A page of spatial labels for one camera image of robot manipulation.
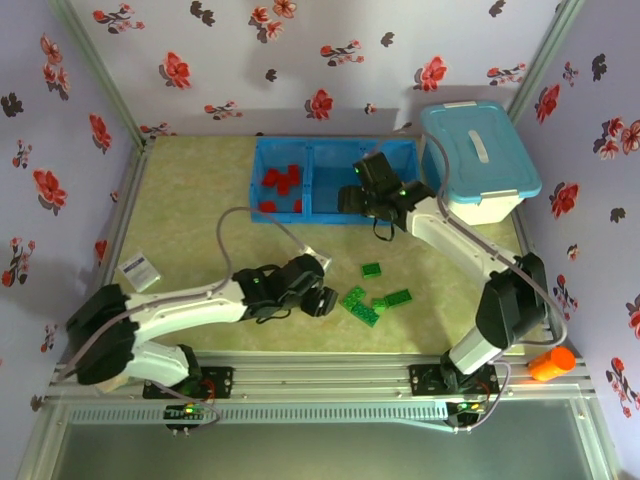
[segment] table surface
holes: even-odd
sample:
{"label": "table surface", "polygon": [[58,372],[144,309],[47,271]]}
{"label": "table surface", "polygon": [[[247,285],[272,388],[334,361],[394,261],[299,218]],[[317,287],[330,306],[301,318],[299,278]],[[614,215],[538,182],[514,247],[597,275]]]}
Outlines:
{"label": "table surface", "polygon": [[[145,293],[197,287],[223,278],[226,270],[216,243],[216,222],[228,208],[248,204],[254,150],[254,137],[157,140],[118,261],[142,252],[160,271],[161,280]],[[404,288],[414,300],[382,314],[374,328],[336,304],[322,318],[295,310],[287,319],[263,325],[254,321],[205,325],[157,340],[208,351],[439,355],[473,326],[480,290],[423,241],[399,232],[392,243],[382,242],[369,226],[292,225],[290,229],[312,248],[333,257],[325,285],[341,298],[360,285],[367,291],[365,303]],[[519,252],[510,217],[478,230]],[[227,217],[223,238],[234,271],[269,263],[284,265],[297,255],[296,246],[278,228],[252,223],[244,212]],[[370,262],[380,263],[382,276],[362,278],[360,266]],[[126,292],[133,291],[119,271],[114,281]]]}

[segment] gray cable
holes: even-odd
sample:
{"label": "gray cable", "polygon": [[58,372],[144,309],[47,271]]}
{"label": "gray cable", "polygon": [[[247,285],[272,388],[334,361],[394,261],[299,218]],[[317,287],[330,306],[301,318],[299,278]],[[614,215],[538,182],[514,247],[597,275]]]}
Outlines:
{"label": "gray cable", "polygon": [[542,288],[540,285],[538,285],[529,275],[523,272],[522,269],[518,267],[515,263],[505,258],[503,255],[501,255],[496,249],[492,248],[490,245],[487,245],[482,239],[476,237],[473,231],[471,231],[464,225],[458,223],[455,219],[456,217],[449,212],[443,200],[447,185],[449,183],[450,173],[451,173],[449,156],[447,155],[447,152],[444,146],[442,145],[442,143],[440,143],[440,140],[438,140],[436,136],[432,135],[429,132],[423,132],[423,133],[426,137],[428,137],[431,141],[433,141],[433,143],[435,143],[436,147],[438,147],[438,149],[440,150],[440,153],[442,154],[442,158],[444,160],[444,166],[445,166],[444,179],[442,181],[442,184],[440,185],[440,189],[438,190],[438,195],[437,195],[438,209],[440,210],[440,213],[442,214],[444,219],[447,222],[449,222],[451,225],[453,225],[453,227],[456,228],[456,230],[458,230],[461,234],[469,238],[471,241],[473,241],[476,245],[482,248],[489,255],[499,260],[502,264],[509,267],[520,278],[522,278],[525,282],[527,282],[527,284],[529,284],[531,288],[533,288],[535,292],[538,295],[540,295],[540,297],[545,301],[545,303],[549,305],[551,310],[553,310],[556,314],[556,315],[553,315],[552,312],[549,312],[550,320],[557,321],[556,326],[559,327],[561,332],[557,338],[554,338],[553,340],[550,340],[550,341],[542,341],[542,342],[538,342],[535,340],[524,340],[520,342],[519,345],[555,347],[556,345],[562,344],[567,339],[567,327],[562,320],[558,320],[563,318],[562,312],[560,311],[560,308],[556,305],[556,303],[551,299],[551,297],[546,292],[546,290]]}
{"label": "gray cable", "polygon": [[222,222],[224,221],[225,218],[227,218],[228,215],[238,211],[259,213],[263,217],[266,217],[267,219],[269,219],[271,222],[275,224],[276,227],[278,227],[285,234],[287,234],[287,236],[289,236],[289,238],[291,238],[301,250],[304,250],[306,248],[306,245],[298,237],[296,237],[284,225],[282,225],[278,220],[273,218],[268,213],[261,212],[260,210],[256,210],[255,208],[251,208],[251,207],[230,208],[220,216],[220,218],[218,219],[218,223],[216,225],[216,239],[218,240],[218,245],[220,246],[220,252],[222,253],[225,264],[227,265],[227,273],[224,279],[222,280],[222,282],[220,282],[220,284],[215,286],[211,291],[206,291],[203,293],[194,293],[191,295],[176,295],[174,297],[163,298],[159,300],[152,300],[146,304],[139,305],[137,307],[127,310],[126,312],[122,312],[121,314],[116,315],[111,320],[105,322],[98,330],[94,332],[93,335],[89,337],[89,339],[84,343],[84,345],[80,347],[80,349],[76,352],[76,354],[71,358],[71,360],[69,360],[69,362],[65,365],[65,367],[60,371],[60,373],[56,377],[55,382],[56,383],[61,382],[66,377],[68,377],[73,372],[73,370],[75,369],[80,359],[85,356],[85,354],[89,351],[89,349],[93,346],[93,344],[96,343],[96,341],[104,334],[104,332],[109,330],[111,327],[113,327],[116,323],[120,322],[121,320],[124,320],[125,318],[135,315],[136,313],[142,312],[143,310],[158,308],[162,305],[166,305],[169,303],[184,302],[188,300],[195,301],[195,300],[203,300],[203,299],[211,298],[211,295],[218,293],[220,290],[226,287],[229,281],[231,280],[231,275],[233,274],[233,265],[231,263],[231,257],[229,256],[229,253],[227,252],[227,249],[224,246],[224,242],[222,241]]}
{"label": "gray cable", "polygon": [[420,422],[415,420],[399,420],[398,423],[403,423],[405,425],[411,425],[414,427],[427,428],[429,430],[438,430],[438,431],[447,432],[447,433],[458,433],[458,432],[464,432],[464,431],[472,432],[473,430],[478,428],[480,425],[482,425],[484,422],[486,422],[489,419],[491,414],[495,411],[496,407],[498,406],[498,402],[500,402],[500,399],[504,395],[504,392],[507,391],[507,387],[509,386],[509,382],[511,381],[511,365],[509,364],[509,362],[492,361],[492,362],[489,362],[489,364],[503,365],[506,368],[507,372],[504,376],[504,381],[502,382],[502,388],[500,389],[500,392],[498,392],[498,395],[496,396],[495,400],[489,407],[489,410],[487,410],[487,412],[484,415],[482,415],[482,417],[480,417],[480,419],[473,425],[469,425],[466,427],[453,427],[449,424],[443,425],[440,423]]}

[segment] robotic arm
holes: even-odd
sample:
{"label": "robotic arm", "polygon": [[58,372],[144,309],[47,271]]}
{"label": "robotic arm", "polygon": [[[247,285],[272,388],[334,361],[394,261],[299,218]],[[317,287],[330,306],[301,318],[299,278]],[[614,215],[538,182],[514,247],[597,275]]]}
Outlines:
{"label": "robotic arm", "polygon": [[421,182],[403,184],[382,153],[354,164],[361,186],[343,187],[338,209],[391,223],[420,238],[452,259],[483,289],[475,327],[441,359],[448,390],[470,379],[480,367],[509,349],[547,315],[543,299],[520,276],[478,246],[490,245],[514,261],[538,285],[546,285],[544,265],[529,253],[520,258],[478,234],[465,235],[442,215],[436,193]]}
{"label": "robotic arm", "polygon": [[133,376],[177,389],[199,382],[191,348],[166,347],[151,340],[176,330],[209,323],[256,319],[263,323],[279,311],[299,307],[312,317],[328,314],[337,293],[323,286],[331,259],[309,247],[284,267],[244,269],[221,282],[161,295],[125,295],[119,285],[96,292],[67,322],[71,350],[77,354],[105,322],[135,312],[108,328],[74,366],[78,383],[92,385],[118,375]]}

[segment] floral wallpaper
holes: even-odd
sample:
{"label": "floral wallpaper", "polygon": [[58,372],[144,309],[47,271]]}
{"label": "floral wallpaper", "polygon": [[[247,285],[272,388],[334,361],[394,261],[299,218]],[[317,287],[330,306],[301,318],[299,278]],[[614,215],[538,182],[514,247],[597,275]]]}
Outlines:
{"label": "floral wallpaper", "polygon": [[[0,47],[11,66],[0,71],[0,392],[11,412],[0,416],[0,477],[9,480],[66,345],[64,323],[90,293],[94,244],[133,144],[45,1],[0,12],[11,19]],[[128,13],[105,18],[118,28]]]}
{"label": "floral wallpaper", "polygon": [[638,15],[635,0],[586,2],[517,125],[543,183],[522,207],[530,237],[633,478],[640,477],[640,66],[629,59],[637,56]]}
{"label": "floral wallpaper", "polygon": [[[428,104],[477,99],[508,106],[558,5],[66,2],[148,139],[371,135],[407,123],[416,134]],[[577,70],[568,75],[578,78]],[[553,108],[550,90],[543,112]]]}

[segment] green block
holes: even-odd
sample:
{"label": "green block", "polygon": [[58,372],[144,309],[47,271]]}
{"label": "green block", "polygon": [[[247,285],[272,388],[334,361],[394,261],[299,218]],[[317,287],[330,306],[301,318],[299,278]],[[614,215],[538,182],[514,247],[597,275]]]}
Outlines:
{"label": "green block", "polygon": [[351,313],[370,327],[373,327],[380,318],[380,315],[360,302],[358,302],[356,306],[353,307]]}
{"label": "green block", "polygon": [[374,312],[380,315],[387,309],[387,302],[384,298],[374,298],[371,300],[371,308]]}
{"label": "green block", "polygon": [[361,287],[353,287],[349,293],[342,299],[340,302],[344,308],[351,311],[353,307],[355,307],[359,302],[361,302],[364,297],[367,296],[367,292],[365,292]]}
{"label": "green block", "polygon": [[412,298],[409,290],[400,290],[399,292],[390,293],[386,297],[384,297],[387,302],[387,307],[399,307],[400,305],[404,305],[405,303],[409,303]]}
{"label": "green block", "polygon": [[361,268],[362,276],[364,278],[373,278],[382,275],[382,270],[380,269],[379,263],[367,263],[366,265],[362,265]]}

